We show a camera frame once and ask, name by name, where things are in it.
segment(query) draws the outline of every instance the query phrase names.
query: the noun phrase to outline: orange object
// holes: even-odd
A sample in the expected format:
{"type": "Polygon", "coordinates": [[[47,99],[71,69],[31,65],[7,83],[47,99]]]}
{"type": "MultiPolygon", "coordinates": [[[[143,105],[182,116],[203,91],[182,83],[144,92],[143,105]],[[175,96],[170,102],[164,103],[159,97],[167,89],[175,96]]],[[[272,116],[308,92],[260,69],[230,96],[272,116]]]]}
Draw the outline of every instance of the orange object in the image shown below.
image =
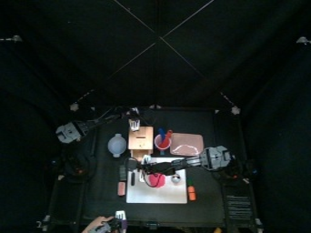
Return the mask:
{"type": "Polygon", "coordinates": [[[188,195],[190,195],[190,200],[196,200],[196,190],[194,186],[188,186],[188,195]]]}

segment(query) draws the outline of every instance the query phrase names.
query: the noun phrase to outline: small cup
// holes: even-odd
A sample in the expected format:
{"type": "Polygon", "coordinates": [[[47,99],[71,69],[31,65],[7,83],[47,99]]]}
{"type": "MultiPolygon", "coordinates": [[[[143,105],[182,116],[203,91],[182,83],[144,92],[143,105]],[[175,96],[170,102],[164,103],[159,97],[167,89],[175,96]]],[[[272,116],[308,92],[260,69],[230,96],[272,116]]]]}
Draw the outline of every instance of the small cup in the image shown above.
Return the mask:
{"type": "Polygon", "coordinates": [[[156,147],[160,151],[164,151],[166,149],[170,148],[171,139],[170,139],[170,144],[168,144],[167,147],[160,147],[160,144],[162,144],[162,136],[160,136],[160,135],[156,135],[156,137],[155,137],[155,147],[156,147]]]}

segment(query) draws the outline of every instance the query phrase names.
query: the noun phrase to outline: black enclosure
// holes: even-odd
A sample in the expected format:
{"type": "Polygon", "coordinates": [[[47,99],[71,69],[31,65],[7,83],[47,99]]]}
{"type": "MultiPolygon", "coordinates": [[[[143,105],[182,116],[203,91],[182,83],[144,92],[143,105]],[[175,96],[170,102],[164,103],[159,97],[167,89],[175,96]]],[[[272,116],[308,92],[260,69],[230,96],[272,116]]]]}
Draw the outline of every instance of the black enclosure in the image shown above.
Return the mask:
{"type": "Polygon", "coordinates": [[[35,232],[47,215],[58,126],[91,119],[92,107],[158,105],[240,109],[264,228],[308,232],[310,9],[308,0],[3,0],[0,231],[35,232]]]}

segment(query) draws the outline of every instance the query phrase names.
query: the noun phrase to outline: white mat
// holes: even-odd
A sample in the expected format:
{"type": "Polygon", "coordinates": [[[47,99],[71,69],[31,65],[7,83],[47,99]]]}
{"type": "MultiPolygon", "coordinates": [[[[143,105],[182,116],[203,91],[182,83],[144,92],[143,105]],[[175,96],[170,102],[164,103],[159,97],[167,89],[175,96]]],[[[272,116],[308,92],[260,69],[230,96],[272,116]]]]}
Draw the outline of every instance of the white mat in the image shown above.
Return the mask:
{"type": "MultiPolygon", "coordinates": [[[[152,157],[151,162],[170,162],[180,159],[180,157],[152,157]]],[[[187,189],[186,189],[186,171],[179,170],[176,173],[182,177],[182,181],[175,184],[171,182],[171,176],[166,176],[166,185],[163,187],[148,187],[144,182],[140,182],[140,173],[135,170],[135,186],[131,185],[131,173],[128,172],[128,203],[187,203],[187,189]]]]}

